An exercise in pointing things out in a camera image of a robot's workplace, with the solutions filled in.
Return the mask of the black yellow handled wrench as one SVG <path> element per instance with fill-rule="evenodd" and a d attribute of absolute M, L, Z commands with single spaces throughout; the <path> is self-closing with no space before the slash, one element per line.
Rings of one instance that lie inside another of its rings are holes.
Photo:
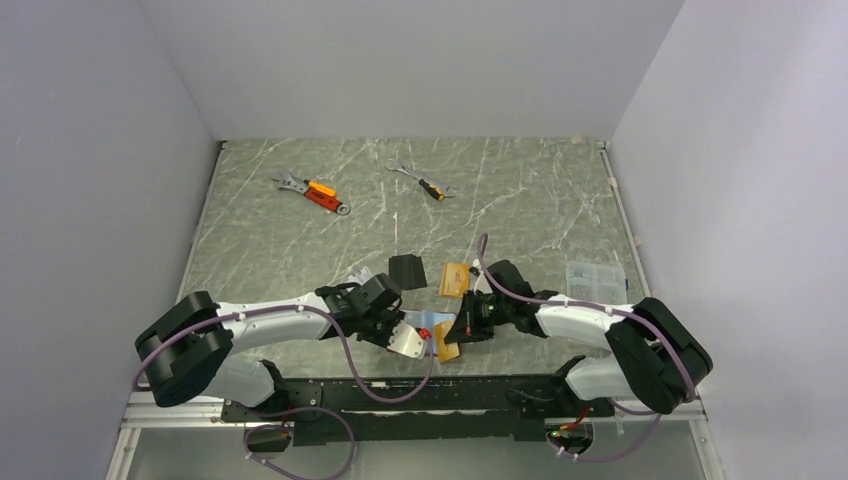
<path fill-rule="evenodd" d="M 457 189 L 454 186 L 435 181 L 425 174 L 418 173 L 415 170 L 404 166 L 398 159 L 387 160 L 385 162 L 385 167 L 388 170 L 399 172 L 414 178 L 425 193 L 438 202 L 457 196 Z"/>

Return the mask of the black VIP card stack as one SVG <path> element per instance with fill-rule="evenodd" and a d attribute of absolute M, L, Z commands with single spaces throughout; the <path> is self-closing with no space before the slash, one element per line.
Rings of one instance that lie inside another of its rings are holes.
<path fill-rule="evenodd" d="M 414 254 L 390 257 L 388 275 L 402 290 L 417 290 L 428 286 L 423 259 Z"/>

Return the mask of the black aluminium base frame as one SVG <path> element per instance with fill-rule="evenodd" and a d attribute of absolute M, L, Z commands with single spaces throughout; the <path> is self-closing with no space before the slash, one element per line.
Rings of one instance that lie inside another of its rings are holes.
<path fill-rule="evenodd" d="M 506 437 L 542 441 L 560 425 L 578 434 L 592 427 L 649 422 L 637 400 L 571 401 L 549 375 L 433 377 L 412 399 L 388 404 L 368 397 L 352 379 L 286 381 L 286 396 L 257 412 L 233 400 L 197 397 L 160 408 L 149 393 L 134 394 L 125 428 L 251 427 L 282 424 L 296 446 L 357 441 Z"/>

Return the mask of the silver VIP card stack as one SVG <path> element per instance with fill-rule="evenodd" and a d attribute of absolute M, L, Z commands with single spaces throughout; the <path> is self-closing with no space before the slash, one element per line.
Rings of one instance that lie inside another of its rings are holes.
<path fill-rule="evenodd" d="M 362 267 L 361 269 L 357 270 L 356 272 L 352 273 L 351 275 L 349 275 L 347 280 L 349 282 L 364 284 L 368 280 L 370 280 L 373 276 L 374 276 L 374 274 L 372 273 L 372 271 L 367 266 L 365 266 L 365 267 Z"/>

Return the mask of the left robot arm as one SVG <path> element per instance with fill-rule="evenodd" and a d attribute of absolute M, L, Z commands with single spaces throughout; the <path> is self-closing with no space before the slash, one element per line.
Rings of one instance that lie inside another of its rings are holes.
<path fill-rule="evenodd" d="M 287 406 L 282 376 L 240 353 L 291 340 L 346 339 L 421 358 L 427 342 L 405 320 L 401 290 L 385 274 L 323 286 L 287 300 L 216 302 L 206 291 L 177 302 L 135 341 L 147 391 L 167 408 L 198 396 L 234 400 L 272 420 Z"/>

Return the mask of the orange gold card stack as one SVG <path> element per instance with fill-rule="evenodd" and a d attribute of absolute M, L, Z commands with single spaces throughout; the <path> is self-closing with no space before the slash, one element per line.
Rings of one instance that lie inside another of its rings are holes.
<path fill-rule="evenodd" d="M 444 265 L 439 295 L 461 299 L 471 283 L 471 266 L 466 263 L 448 262 Z"/>

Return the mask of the orange red adjustable wrench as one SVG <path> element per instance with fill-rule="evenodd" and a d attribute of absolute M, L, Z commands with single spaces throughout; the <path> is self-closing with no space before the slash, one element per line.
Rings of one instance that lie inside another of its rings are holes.
<path fill-rule="evenodd" d="M 337 215 L 346 216 L 351 212 L 348 204 L 342 202 L 336 191 L 313 180 L 301 179 L 292 175 L 288 170 L 279 171 L 271 176 L 277 183 L 277 188 L 297 192 L 322 208 Z"/>

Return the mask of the red leather card holder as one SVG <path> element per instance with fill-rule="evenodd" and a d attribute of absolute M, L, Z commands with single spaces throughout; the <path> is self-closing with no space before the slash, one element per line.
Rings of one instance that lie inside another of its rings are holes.
<path fill-rule="evenodd" d="M 456 319 L 456 315 L 452 313 L 445 312 L 434 312 L 434 311 L 417 311 L 417 310 L 404 310 L 406 314 L 405 319 L 402 322 L 406 322 L 416 329 L 419 330 L 422 337 L 428 339 L 430 341 L 430 346 L 432 347 L 432 351 L 427 356 L 436 356 L 436 340 L 434 337 L 434 326 L 438 323 L 454 320 Z"/>

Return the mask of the clear plastic parts box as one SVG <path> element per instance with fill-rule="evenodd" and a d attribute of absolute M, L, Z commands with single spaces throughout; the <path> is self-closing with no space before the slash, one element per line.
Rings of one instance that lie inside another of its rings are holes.
<path fill-rule="evenodd" d="M 569 261 L 565 269 L 566 295 L 605 305 L 628 304 L 628 281 L 621 267 Z"/>

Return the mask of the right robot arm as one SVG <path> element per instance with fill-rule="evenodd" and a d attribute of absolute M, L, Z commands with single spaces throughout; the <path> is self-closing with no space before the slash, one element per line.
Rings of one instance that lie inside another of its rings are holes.
<path fill-rule="evenodd" d="M 577 300 L 551 290 L 534 290 L 508 260 L 481 272 L 487 292 L 464 293 L 449 343 L 488 340 L 498 326 L 511 324 L 540 338 L 568 338 L 606 351 L 602 358 L 577 355 L 548 380 L 540 395 L 564 415 L 594 401 L 636 399 L 649 411 L 670 414 L 692 400 L 697 385 L 712 372 L 706 349 L 659 299 L 633 305 Z"/>

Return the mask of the single gold VIP card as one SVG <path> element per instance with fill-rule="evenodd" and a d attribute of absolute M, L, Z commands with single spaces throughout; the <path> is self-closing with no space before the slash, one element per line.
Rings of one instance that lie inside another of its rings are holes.
<path fill-rule="evenodd" d="M 454 320 L 438 323 L 434 326 L 434 337 L 436 340 L 436 355 L 440 363 L 454 360 L 460 356 L 460 348 L 457 343 L 449 343 L 447 334 L 454 325 Z"/>

